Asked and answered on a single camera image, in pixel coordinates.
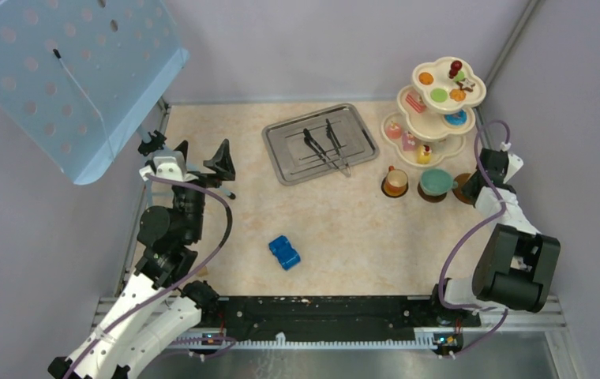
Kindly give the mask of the stainless steel tray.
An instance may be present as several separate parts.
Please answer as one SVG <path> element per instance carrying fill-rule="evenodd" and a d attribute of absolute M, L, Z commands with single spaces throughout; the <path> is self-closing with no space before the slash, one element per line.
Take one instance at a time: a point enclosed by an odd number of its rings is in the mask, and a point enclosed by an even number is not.
<path fill-rule="evenodd" d="M 351 170 L 356 165 L 378 157 L 380 149 L 354 105 L 341 103 L 326 107 L 263 128 L 263 142 L 281 184 L 294 186 L 338 172 L 321 162 L 303 140 L 302 131 L 307 128 L 328 151 L 329 156 L 341 166 L 342 163 L 336 158 L 332 144 L 326 137 L 326 118 L 332 123 Z"/>

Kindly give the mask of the yellow cake slice toy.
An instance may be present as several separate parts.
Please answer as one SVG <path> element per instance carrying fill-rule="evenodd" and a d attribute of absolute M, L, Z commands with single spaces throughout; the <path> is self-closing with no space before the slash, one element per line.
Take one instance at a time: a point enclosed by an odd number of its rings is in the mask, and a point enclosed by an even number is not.
<path fill-rule="evenodd" d="M 424 144 L 422 147 L 418 149 L 418 158 L 417 162 L 421 165 L 427 165 L 431 162 L 433 157 L 433 150 L 429 144 Z"/>

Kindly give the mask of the pink strawberry cake slice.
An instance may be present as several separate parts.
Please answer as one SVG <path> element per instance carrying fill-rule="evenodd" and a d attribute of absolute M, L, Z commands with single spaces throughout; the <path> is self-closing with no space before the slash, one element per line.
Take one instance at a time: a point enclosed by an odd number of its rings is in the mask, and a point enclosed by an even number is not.
<path fill-rule="evenodd" d="M 406 104 L 419 114 L 423 113 L 427 109 L 422 97 L 415 90 L 410 90 L 405 95 L 404 99 Z"/>

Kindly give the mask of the black-tipped metal tongs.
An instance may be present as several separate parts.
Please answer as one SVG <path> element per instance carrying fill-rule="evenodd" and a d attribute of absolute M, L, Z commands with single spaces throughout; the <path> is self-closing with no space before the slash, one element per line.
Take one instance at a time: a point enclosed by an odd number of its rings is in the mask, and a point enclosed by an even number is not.
<path fill-rule="evenodd" d="M 325 150 L 323 146 L 312 136 L 311 132 L 307 128 L 302 131 L 305 145 L 309 147 L 314 152 L 315 156 L 318 157 L 326 166 L 333 167 L 346 178 L 350 178 L 351 166 L 343 153 L 342 145 L 340 144 L 339 139 L 332 127 L 332 123 L 328 118 L 325 119 L 325 130 L 326 137 L 332 144 L 332 151 L 335 153 L 338 161 L 342 163 L 341 166 L 329 156 L 328 151 Z"/>

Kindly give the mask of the orange flower cookie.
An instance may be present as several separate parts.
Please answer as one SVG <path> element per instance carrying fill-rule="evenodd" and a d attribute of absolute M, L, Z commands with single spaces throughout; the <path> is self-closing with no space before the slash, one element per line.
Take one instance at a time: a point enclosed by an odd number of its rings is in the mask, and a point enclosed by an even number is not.
<path fill-rule="evenodd" d="M 454 88 L 450 91 L 449 97 L 456 102 L 463 102 L 467 97 L 467 93 L 462 89 Z"/>

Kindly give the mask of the pink swirl roll cake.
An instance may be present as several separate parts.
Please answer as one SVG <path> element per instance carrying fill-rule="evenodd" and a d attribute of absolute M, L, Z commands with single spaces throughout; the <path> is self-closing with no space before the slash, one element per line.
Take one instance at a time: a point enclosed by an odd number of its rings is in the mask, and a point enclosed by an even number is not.
<path fill-rule="evenodd" d="M 412 133 L 405 132 L 401 136 L 401 146 L 405 152 L 414 151 L 418 147 L 418 140 Z"/>

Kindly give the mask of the chocolate star cookie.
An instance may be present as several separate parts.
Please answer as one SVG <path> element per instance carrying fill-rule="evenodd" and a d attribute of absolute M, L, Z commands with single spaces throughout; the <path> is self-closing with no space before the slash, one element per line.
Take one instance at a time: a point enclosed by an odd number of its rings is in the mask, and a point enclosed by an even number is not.
<path fill-rule="evenodd" d="M 459 90 L 464 92 L 473 92 L 476 86 L 475 82 L 466 77 L 460 81 L 457 81 L 456 84 L 458 85 Z"/>

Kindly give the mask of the pink dome cupcake toy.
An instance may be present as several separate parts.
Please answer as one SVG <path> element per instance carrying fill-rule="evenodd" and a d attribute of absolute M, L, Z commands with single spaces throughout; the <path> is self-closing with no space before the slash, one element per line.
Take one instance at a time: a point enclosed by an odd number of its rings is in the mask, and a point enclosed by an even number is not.
<path fill-rule="evenodd" d="M 403 128 L 398 122 L 389 121 L 384 128 L 384 133 L 388 139 L 397 140 L 402 137 Z"/>

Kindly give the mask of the light brown wooden coaster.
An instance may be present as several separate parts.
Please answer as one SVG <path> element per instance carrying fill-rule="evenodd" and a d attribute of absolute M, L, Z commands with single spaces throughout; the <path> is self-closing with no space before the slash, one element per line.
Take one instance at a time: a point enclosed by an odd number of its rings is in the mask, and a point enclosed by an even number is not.
<path fill-rule="evenodd" d="M 458 174 L 454 177 L 456 187 L 452 190 L 457 200 L 463 202 L 466 205 L 473 205 L 475 200 L 470 195 L 471 190 L 471 176 L 470 173 Z"/>

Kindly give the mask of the orange swirl cookie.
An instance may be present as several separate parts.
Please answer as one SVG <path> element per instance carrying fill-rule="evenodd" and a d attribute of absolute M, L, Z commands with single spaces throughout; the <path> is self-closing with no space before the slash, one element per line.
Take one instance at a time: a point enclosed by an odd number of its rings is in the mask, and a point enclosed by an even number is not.
<path fill-rule="evenodd" d="M 434 82 L 434 77 L 431 73 L 421 72 L 418 75 L 418 80 L 423 85 L 431 85 Z"/>

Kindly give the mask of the small brown teacup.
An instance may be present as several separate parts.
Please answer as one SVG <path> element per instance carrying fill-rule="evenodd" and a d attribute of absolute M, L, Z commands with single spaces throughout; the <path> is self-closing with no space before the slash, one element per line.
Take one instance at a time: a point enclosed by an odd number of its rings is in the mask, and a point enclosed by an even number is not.
<path fill-rule="evenodd" d="M 386 174 L 385 178 L 398 186 L 408 182 L 407 174 L 404 171 L 395 168 L 394 166 L 388 167 L 388 173 Z"/>

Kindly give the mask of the blue frosted donut toy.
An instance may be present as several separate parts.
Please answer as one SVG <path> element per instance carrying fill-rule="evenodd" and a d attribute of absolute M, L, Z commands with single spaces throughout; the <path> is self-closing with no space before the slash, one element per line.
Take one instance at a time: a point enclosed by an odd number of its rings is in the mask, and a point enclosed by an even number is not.
<path fill-rule="evenodd" d="M 444 121 L 451 127 L 463 126 L 467 122 L 467 113 L 461 110 L 454 114 L 445 114 Z"/>

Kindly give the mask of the teal cup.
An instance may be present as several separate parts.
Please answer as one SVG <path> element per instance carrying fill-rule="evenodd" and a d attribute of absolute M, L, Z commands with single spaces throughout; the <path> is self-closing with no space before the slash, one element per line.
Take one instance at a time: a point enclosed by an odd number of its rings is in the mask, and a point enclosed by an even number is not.
<path fill-rule="evenodd" d="M 431 168 L 422 172 L 419 185 L 425 195 L 439 197 L 456 189 L 458 182 L 447 171 Z"/>

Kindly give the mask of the green macaron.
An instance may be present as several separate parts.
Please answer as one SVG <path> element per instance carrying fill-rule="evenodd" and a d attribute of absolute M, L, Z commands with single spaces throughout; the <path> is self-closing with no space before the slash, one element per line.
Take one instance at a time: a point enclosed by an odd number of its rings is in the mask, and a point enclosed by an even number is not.
<path fill-rule="evenodd" d="M 460 81 L 463 81 L 463 80 L 464 80 L 464 78 L 465 78 L 465 73 L 464 73 L 463 71 L 459 71 L 459 72 L 458 72 L 458 73 L 455 75 L 455 77 L 453 78 L 453 80 L 454 80 L 455 82 L 460 82 Z"/>
<path fill-rule="evenodd" d="M 448 98 L 448 92 L 443 88 L 434 88 L 430 92 L 430 98 L 432 99 L 433 102 L 443 103 Z"/>

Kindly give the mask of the black yellow smiley coaster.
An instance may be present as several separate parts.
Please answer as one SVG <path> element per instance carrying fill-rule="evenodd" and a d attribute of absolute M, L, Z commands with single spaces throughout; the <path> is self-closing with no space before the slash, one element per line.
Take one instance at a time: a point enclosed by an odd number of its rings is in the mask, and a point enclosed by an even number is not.
<path fill-rule="evenodd" d="M 386 197 L 398 198 L 404 196 L 409 189 L 408 182 L 398 186 L 384 178 L 381 182 L 381 191 Z"/>

